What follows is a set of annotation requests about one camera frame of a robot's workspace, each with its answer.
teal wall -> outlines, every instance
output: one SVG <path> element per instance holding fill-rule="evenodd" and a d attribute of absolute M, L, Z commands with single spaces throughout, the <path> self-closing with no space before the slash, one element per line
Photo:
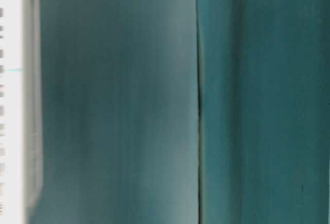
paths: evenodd
<path fill-rule="evenodd" d="M 32 224 L 197 223 L 195 0 L 41 0 Z"/>
<path fill-rule="evenodd" d="M 330 0 L 198 0 L 203 224 L 327 223 Z"/>

teal surface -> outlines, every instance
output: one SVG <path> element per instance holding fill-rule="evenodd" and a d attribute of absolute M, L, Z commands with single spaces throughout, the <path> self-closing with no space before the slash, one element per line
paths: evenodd
<path fill-rule="evenodd" d="M 41 0 L 31 224 L 197 223 L 195 0 Z"/>
<path fill-rule="evenodd" d="M 202 223 L 328 223 L 330 0 L 198 0 Z"/>

